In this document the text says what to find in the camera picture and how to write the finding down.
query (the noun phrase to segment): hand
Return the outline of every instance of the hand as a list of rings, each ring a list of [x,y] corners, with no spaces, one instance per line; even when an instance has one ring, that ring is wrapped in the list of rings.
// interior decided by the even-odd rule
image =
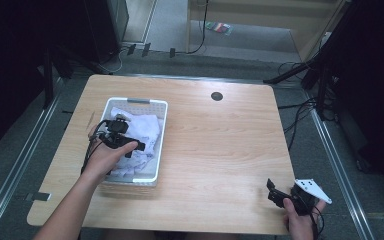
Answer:
[[[283,217],[283,223],[288,228],[293,240],[310,240],[313,239],[313,222],[310,215],[299,216],[295,211],[294,204],[289,198],[283,199],[283,205],[286,209],[286,214]],[[322,212],[326,206],[326,202],[320,200],[316,207]],[[313,211],[314,220],[317,223],[318,211],[314,208]]]
[[[92,136],[96,129],[96,125],[92,127],[89,132],[89,138]],[[124,154],[133,151],[138,143],[136,141],[130,142],[117,149],[107,147],[100,139],[95,138],[91,147],[92,155],[89,158],[89,162],[83,171],[83,177],[89,177],[96,184],[101,183],[105,175],[114,169],[116,163],[120,160],[120,157]]]

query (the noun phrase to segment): person's left hand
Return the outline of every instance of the person's left hand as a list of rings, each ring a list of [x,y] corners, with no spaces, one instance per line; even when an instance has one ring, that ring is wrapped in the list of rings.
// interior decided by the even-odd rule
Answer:
[[[96,125],[92,127],[88,134],[90,138],[96,129]],[[105,175],[114,169],[116,163],[120,160],[121,156],[133,151],[138,143],[136,141],[130,142],[117,149],[107,147],[99,138],[93,140],[94,143],[91,147],[92,155],[89,158],[89,162],[83,171],[82,176],[91,178],[96,184],[101,183]]]

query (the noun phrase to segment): person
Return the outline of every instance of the person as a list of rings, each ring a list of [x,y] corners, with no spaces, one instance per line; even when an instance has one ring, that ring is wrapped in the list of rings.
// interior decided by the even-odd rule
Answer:
[[[89,133],[89,138],[94,132],[94,128]],[[128,152],[133,151],[137,142],[130,142],[120,148],[111,149],[105,144],[100,144],[99,139],[95,139],[92,145],[93,154],[90,156],[89,162],[83,173],[77,179],[76,183],[57,206],[49,219],[40,228],[34,239],[78,239],[86,212],[89,208],[92,195],[98,185],[105,179],[106,174],[116,166],[120,157]],[[284,199],[286,214],[284,216],[284,224],[289,229],[293,240],[309,240],[313,239],[312,222],[310,217],[298,216],[292,202]],[[326,203],[319,201],[318,210],[323,211]],[[122,239],[122,240],[154,240],[155,236],[152,231],[142,230],[106,230],[103,235],[104,239]],[[238,239],[235,234],[218,234],[218,233],[188,233],[186,240],[194,239]]]

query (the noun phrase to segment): metal track on floor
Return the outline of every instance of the metal track on floor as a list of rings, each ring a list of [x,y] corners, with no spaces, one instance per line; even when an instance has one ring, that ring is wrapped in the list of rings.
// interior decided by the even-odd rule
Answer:
[[[15,192],[15,189],[18,186],[29,162],[30,158],[33,155],[36,146],[41,139],[41,136],[54,113],[55,106],[57,105],[60,97],[64,83],[61,78],[59,78],[55,84],[54,93],[55,97],[52,102],[49,104],[48,109],[42,110],[42,113],[39,116],[38,121],[36,122],[32,132],[30,133],[26,143],[24,144],[23,149],[17,157],[11,171],[9,172],[7,178],[5,179],[1,189],[0,189],[0,219],[5,212],[6,207],[8,206],[12,195]]]
[[[314,123],[316,124],[317,131],[319,132],[320,139],[325,147],[329,161],[332,165],[333,172],[335,173],[339,187],[344,196],[351,218],[354,221],[360,239],[372,240],[375,239],[373,232],[367,221],[366,214],[358,200],[354,188],[348,178],[344,166],[342,165],[340,156],[336,151],[335,145],[330,137],[329,131],[323,121],[319,118],[316,110],[311,111]]]

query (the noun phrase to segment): forearm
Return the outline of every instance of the forearm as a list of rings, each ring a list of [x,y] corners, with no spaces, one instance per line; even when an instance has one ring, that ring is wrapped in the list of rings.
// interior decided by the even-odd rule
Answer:
[[[81,176],[35,239],[77,239],[96,186],[96,180]]]

